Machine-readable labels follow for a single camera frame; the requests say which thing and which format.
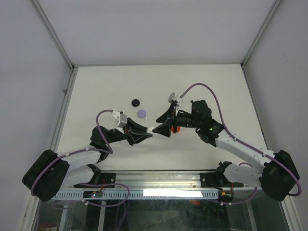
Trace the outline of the orange earbud charging case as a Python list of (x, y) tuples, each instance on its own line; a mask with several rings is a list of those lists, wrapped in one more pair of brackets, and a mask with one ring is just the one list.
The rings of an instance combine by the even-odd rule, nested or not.
[(171, 132), (172, 133), (178, 133), (180, 131), (180, 127), (171, 127)]

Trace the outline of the white earbud charging case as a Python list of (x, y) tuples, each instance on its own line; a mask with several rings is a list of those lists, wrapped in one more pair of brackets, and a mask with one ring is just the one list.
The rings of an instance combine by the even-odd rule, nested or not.
[(154, 132), (155, 127), (148, 127), (147, 128), (147, 133), (153, 133)]

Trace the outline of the black earbud charging case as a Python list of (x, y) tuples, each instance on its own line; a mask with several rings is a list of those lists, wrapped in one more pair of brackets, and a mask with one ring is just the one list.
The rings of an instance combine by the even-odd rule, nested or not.
[(133, 107), (138, 107), (139, 105), (140, 105), (140, 100), (138, 100), (138, 99), (133, 99), (132, 101), (131, 101), (131, 105), (133, 106)]

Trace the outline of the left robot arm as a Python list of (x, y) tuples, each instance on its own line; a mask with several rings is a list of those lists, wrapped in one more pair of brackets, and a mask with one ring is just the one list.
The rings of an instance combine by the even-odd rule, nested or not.
[(133, 146), (152, 137), (153, 130), (137, 124), (131, 118), (123, 127), (92, 130), (90, 144), (80, 150), (58, 154), (45, 150), (22, 178), (22, 183), (32, 196), (46, 202), (61, 189), (86, 183), (91, 187), (101, 182), (101, 171), (95, 164), (112, 153), (111, 143), (127, 141)]

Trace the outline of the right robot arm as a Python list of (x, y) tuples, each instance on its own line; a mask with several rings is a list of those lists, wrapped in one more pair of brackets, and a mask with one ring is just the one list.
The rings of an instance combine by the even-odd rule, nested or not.
[(263, 150), (236, 137), (224, 124), (213, 119), (204, 100), (193, 102), (190, 113), (179, 110), (178, 105), (171, 102), (169, 109), (156, 122), (160, 125), (152, 129), (153, 133), (170, 137), (177, 128), (193, 128), (203, 142), (244, 160), (242, 165), (228, 161), (219, 165), (215, 170), (215, 180), (220, 186), (231, 182), (246, 184), (262, 189), (278, 202), (302, 193), (299, 173), (286, 151)]

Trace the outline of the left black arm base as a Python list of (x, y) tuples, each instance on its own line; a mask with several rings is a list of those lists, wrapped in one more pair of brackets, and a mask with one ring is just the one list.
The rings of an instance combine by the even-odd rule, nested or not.
[(101, 188), (103, 184), (107, 184), (105, 188), (114, 188), (114, 185), (108, 185), (116, 182), (116, 173), (101, 172), (95, 173), (92, 179), (87, 183), (75, 184), (74, 188)]

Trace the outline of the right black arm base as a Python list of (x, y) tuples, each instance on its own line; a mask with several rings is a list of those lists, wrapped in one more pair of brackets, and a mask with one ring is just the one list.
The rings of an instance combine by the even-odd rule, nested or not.
[(221, 176), (214, 172), (200, 173), (199, 176), (202, 188), (212, 187), (222, 190), (222, 188), (230, 188), (232, 185), (234, 186), (234, 188), (242, 188), (244, 186), (243, 183), (231, 183), (224, 176)]

